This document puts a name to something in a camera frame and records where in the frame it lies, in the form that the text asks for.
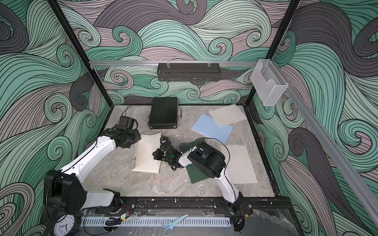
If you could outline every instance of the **gray marble surface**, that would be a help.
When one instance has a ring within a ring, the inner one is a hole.
[[[106,128],[118,123],[119,117],[127,106],[115,106],[108,120]],[[201,114],[210,115],[209,111],[222,106],[180,106],[183,117],[179,118],[177,129],[151,130],[146,124],[147,112],[151,106],[131,106],[127,116],[137,119],[138,130],[141,134],[156,134],[170,138],[172,145],[178,150],[179,143],[191,142],[202,137],[192,130],[192,126]],[[227,145],[246,145],[248,154],[257,177],[257,184],[235,184],[245,197],[274,197],[259,150],[247,120],[231,124],[234,128]],[[206,142],[220,150],[219,143],[207,139]],[[89,173],[83,183],[85,190],[99,190],[109,188],[119,191],[121,196],[178,196],[178,197],[211,197],[222,196],[222,193],[213,179],[191,184],[186,169],[172,171],[167,163],[162,162],[160,172],[144,173],[130,171],[135,154],[132,145],[128,148],[116,148],[106,155]]]

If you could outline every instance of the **scissors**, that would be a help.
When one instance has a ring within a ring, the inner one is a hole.
[[[173,231],[173,226],[175,226],[176,224],[180,223],[180,221],[182,221],[183,219],[185,219],[187,216],[188,216],[188,214],[183,215],[182,217],[179,217],[179,218],[175,219],[173,222],[170,221],[170,220],[163,220],[162,226],[163,226],[163,228],[166,228],[164,230],[164,235],[165,236],[170,235],[172,233],[172,231]]]

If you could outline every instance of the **swirl pattern wall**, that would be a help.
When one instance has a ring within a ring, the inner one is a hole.
[[[103,125],[109,107],[83,68],[45,0],[0,1],[1,235],[43,234],[44,175]]]
[[[345,156],[378,196],[378,4],[322,0],[296,10],[275,53]],[[305,235],[378,235],[378,229],[286,94],[254,97],[253,119],[281,193]]]
[[[265,58],[289,1],[59,0],[90,60]],[[157,67],[98,67],[113,103],[244,103],[253,68],[222,68],[219,82],[159,82]]]

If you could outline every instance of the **red wire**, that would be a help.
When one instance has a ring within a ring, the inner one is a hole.
[[[127,205],[123,205],[123,207],[127,207],[128,208],[128,210],[129,210],[129,216],[131,215],[131,210],[130,210],[130,208],[127,206]]]

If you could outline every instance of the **clock face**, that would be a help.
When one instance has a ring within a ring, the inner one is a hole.
[[[66,215],[62,216],[59,220],[61,221],[54,226],[54,234],[56,236],[67,235],[75,224],[75,217],[73,215]]]

